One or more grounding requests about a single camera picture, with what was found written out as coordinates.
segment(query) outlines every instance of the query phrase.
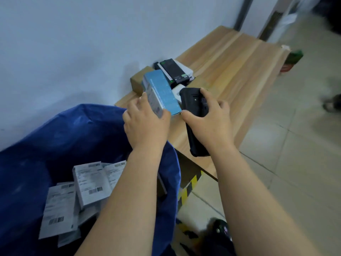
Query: wooden tabletop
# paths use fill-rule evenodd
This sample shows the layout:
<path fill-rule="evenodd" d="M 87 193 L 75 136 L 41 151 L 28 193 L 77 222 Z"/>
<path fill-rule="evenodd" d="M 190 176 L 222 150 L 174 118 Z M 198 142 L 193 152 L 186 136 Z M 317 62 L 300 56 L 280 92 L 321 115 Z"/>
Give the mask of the wooden tabletop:
<path fill-rule="evenodd" d="M 289 51 L 246 34 L 219 26 L 176 59 L 199 76 L 188 87 L 204 87 L 230 105 L 235 145 L 239 147 L 275 81 Z M 130 93 L 117 106 L 124 107 Z M 216 178 L 211 157 L 193 157 L 181 115 L 171 121 L 169 142 Z"/>

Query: blue plastic bag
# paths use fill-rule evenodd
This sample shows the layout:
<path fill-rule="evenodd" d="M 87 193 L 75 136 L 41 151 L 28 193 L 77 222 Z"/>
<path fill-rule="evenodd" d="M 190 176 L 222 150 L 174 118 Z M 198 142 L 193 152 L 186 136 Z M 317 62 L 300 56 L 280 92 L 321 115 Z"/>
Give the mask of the blue plastic bag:
<path fill-rule="evenodd" d="M 81 104 L 0 152 L 2 255 L 60 254 L 56 237 L 37 240 L 48 189 L 57 182 L 73 181 L 74 165 L 127 159 L 132 148 L 123 129 L 124 111 L 115 106 Z M 177 213 L 180 167 L 168 142 L 159 173 L 167 196 L 158 202 L 153 256 L 160 255 L 171 242 Z M 76 247 L 64 250 L 63 255 L 74 254 L 81 242 L 73 242 Z"/>

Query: brown cardboard box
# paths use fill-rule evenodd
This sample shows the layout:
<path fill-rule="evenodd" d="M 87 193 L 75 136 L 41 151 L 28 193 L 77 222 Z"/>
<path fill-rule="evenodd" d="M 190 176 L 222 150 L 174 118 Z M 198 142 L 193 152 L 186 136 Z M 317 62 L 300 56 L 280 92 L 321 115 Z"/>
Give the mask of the brown cardboard box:
<path fill-rule="evenodd" d="M 154 71 L 153 68 L 151 68 L 150 66 L 146 66 L 145 68 L 143 68 L 141 71 L 139 71 L 138 73 L 134 74 L 131 78 L 130 78 L 130 83 L 131 83 L 131 87 L 133 88 L 133 91 L 141 96 L 143 93 L 143 87 L 142 87 L 142 79 L 143 76 L 145 75 L 145 73 Z"/>

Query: right hand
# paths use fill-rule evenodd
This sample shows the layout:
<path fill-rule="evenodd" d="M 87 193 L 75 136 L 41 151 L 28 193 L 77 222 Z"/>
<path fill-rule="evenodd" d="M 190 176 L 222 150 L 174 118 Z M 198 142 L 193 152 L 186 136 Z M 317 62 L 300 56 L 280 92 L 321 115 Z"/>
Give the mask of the right hand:
<path fill-rule="evenodd" d="M 183 110 L 182 119 L 190 126 L 195 137 L 210 154 L 215 148 L 226 145 L 234 147 L 228 103 L 217 101 L 209 91 L 203 88 L 200 92 L 206 98 L 208 114 L 204 117 L 197 117 Z"/>

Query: black device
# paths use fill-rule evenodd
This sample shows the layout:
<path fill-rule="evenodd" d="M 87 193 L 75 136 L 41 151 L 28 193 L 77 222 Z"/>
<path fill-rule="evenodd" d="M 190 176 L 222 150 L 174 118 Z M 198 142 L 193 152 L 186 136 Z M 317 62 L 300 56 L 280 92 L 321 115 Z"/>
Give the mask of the black device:
<path fill-rule="evenodd" d="M 178 66 L 178 64 L 171 58 L 160 62 L 160 66 L 169 74 L 174 80 L 170 83 L 170 87 L 173 89 L 178 84 L 187 86 L 190 81 L 190 77 Z"/>
<path fill-rule="evenodd" d="M 204 117 L 208 113 L 208 105 L 205 97 L 200 92 L 200 88 L 183 88 L 180 90 L 181 105 L 184 110 L 188 110 L 193 115 Z M 194 136 L 192 129 L 186 124 L 188 140 L 190 142 L 190 152 L 194 157 L 209 156 L 206 148 Z"/>

